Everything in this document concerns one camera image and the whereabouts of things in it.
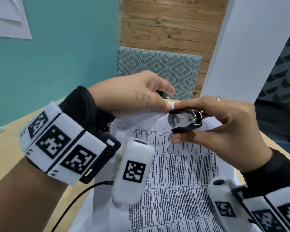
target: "teal wall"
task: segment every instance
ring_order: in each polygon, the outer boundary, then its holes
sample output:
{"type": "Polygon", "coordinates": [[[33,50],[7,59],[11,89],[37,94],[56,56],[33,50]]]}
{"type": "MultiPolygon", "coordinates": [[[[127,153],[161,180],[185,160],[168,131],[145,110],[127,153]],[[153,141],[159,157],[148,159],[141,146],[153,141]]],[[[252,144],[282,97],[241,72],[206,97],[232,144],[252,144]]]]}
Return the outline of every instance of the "teal wall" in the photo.
{"type": "Polygon", "coordinates": [[[23,0],[33,40],[0,38],[0,126],[117,76],[119,0],[23,0]]]}

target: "fingernail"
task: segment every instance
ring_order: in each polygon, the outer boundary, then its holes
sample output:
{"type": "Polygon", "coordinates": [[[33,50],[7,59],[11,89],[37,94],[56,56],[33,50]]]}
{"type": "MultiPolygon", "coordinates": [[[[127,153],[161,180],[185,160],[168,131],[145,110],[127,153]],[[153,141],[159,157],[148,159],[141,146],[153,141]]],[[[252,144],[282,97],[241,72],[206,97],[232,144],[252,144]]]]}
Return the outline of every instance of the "fingernail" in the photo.
{"type": "Polygon", "coordinates": [[[172,144],[179,144],[179,143],[181,143],[182,141],[180,140],[180,139],[173,139],[173,140],[171,140],[171,143],[172,144]]]}
{"type": "Polygon", "coordinates": [[[172,105],[170,103],[166,103],[166,110],[172,110],[172,105]]]}

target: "light wood tabletop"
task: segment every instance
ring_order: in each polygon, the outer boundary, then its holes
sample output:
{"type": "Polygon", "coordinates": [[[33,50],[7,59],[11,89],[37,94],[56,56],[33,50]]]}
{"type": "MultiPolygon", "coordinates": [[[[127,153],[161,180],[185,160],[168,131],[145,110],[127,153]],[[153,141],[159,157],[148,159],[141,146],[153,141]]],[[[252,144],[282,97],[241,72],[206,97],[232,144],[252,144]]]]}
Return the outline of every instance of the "light wood tabletop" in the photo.
{"type": "MultiPolygon", "coordinates": [[[[0,180],[6,175],[18,161],[23,158],[23,153],[20,150],[19,146],[19,130],[23,128],[33,117],[35,117],[42,109],[35,111],[27,116],[24,116],[16,121],[13,121],[10,124],[4,126],[5,131],[0,133],[0,180]]],[[[290,159],[290,154],[287,153],[284,149],[282,149],[279,145],[269,139],[266,135],[262,134],[262,137],[266,144],[274,149],[279,150],[285,156],[290,159]]],[[[241,183],[244,183],[244,179],[242,175],[238,172],[238,177],[241,183]]],[[[59,201],[50,221],[48,222],[45,232],[49,232],[54,224],[57,222],[59,217],[62,215],[64,210],[68,207],[68,205],[72,202],[72,200],[84,189],[92,185],[83,184],[78,182],[75,186],[69,186],[59,201]]],[[[56,232],[66,232],[68,231],[70,225],[72,224],[77,212],[81,208],[83,202],[85,201],[88,193],[83,195],[74,206],[68,211],[68,213],[63,218],[62,222],[59,224],[56,232]]]]}

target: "wooden wall panel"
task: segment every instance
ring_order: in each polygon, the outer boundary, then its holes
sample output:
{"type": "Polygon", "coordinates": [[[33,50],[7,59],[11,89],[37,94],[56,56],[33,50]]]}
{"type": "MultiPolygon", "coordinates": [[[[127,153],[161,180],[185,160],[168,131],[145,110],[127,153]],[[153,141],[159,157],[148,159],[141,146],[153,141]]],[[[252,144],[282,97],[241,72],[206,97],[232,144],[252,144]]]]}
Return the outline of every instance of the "wooden wall panel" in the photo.
{"type": "Polygon", "coordinates": [[[120,45],[201,55],[199,97],[229,0],[121,0],[120,45]]]}

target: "metal staple remover jaw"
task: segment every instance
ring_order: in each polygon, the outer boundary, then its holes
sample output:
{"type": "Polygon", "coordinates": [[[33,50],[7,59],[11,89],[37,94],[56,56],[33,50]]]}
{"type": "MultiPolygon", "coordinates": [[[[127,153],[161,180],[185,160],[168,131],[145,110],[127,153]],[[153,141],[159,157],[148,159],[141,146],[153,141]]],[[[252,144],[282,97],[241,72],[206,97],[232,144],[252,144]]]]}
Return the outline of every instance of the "metal staple remover jaw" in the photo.
{"type": "Polygon", "coordinates": [[[184,133],[202,126],[202,115],[198,109],[173,109],[170,110],[168,123],[172,133],[184,133]]]}

